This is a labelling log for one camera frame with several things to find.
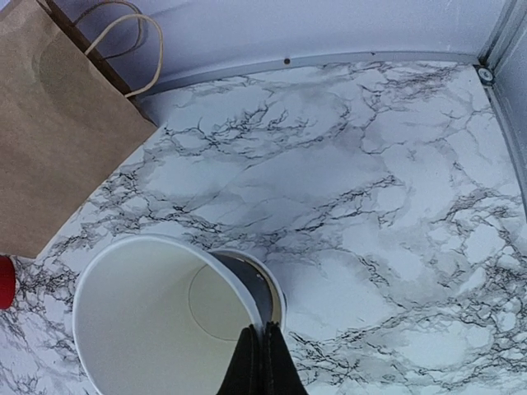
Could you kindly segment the black paper coffee cup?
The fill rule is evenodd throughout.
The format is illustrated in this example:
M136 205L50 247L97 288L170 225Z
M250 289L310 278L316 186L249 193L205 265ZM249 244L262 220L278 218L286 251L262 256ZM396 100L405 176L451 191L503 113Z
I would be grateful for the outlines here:
M241 331L286 313L276 277L250 254L136 235L80 275L72 332L100 394L214 394Z

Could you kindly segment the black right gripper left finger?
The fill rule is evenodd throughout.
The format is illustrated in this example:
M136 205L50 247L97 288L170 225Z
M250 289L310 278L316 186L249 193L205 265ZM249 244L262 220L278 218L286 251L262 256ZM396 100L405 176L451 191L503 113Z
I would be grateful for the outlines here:
M260 391L260 342L253 325L244 328L236 343L220 395L256 395Z

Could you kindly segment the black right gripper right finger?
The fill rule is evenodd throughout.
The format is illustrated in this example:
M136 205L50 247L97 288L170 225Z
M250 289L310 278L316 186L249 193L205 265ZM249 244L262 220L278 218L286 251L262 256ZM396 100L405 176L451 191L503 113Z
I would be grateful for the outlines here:
M292 361L282 331L268 322L263 336L263 393L268 395L306 395Z

